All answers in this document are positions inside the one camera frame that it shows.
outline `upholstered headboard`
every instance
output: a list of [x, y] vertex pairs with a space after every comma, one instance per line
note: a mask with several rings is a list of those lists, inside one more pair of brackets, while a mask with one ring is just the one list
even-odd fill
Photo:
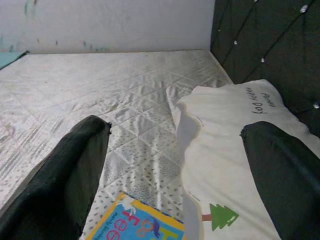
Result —
[[271, 82], [320, 137], [320, 0], [216, 0], [211, 51], [235, 84]]

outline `white quilted mattress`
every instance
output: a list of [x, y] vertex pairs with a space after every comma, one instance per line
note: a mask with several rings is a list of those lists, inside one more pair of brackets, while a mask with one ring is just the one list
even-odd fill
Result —
[[0, 71], [0, 208], [73, 125], [97, 115], [112, 135], [81, 238], [120, 191], [183, 220], [171, 110], [197, 85], [228, 83], [202, 50], [24, 56]]

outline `book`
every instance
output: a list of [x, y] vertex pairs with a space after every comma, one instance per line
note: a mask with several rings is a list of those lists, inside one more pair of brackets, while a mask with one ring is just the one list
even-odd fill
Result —
[[186, 240], [183, 222], [122, 192], [86, 240]]

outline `white wall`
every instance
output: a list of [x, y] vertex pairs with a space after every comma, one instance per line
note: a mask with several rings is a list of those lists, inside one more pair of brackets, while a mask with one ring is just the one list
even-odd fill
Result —
[[0, 51], [210, 48], [215, 0], [0, 0]]

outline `white pillowcase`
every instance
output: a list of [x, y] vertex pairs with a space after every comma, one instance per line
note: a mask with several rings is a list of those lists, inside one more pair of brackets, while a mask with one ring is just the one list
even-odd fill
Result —
[[[183, 209], [187, 236], [280, 239], [256, 189], [241, 130], [255, 122], [270, 122], [299, 138], [318, 158], [320, 139], [283, 105], [278, 91], [266, 80], [220, 88], [198, 86], [178, 106], [181, 113], [173, 117], [184, 150], [182, 183], [197, 205], [200, 223], [189, 224], [189, 209]], [[226, 206], [239, 217], [230, 226], [212, 231], [211, 222], [201, 224], [201, 215], [211, 212], [210, 204]]]

